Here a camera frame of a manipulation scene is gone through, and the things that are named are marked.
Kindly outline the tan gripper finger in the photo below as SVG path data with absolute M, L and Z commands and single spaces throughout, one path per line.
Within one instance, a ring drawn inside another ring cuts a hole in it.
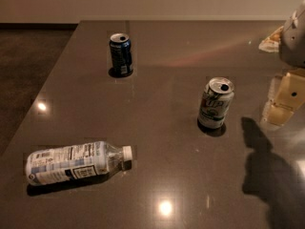
M 305 70 L 293 69 L 276 75 L 270 85 L 261 124 L 282 127 L 305 103 Z
M 263 39 L 258 48 L 263 52 L 278 53 L 281 41 L 281 34 L 283 32 L 283 26 L 276 29 L 273 33 Z

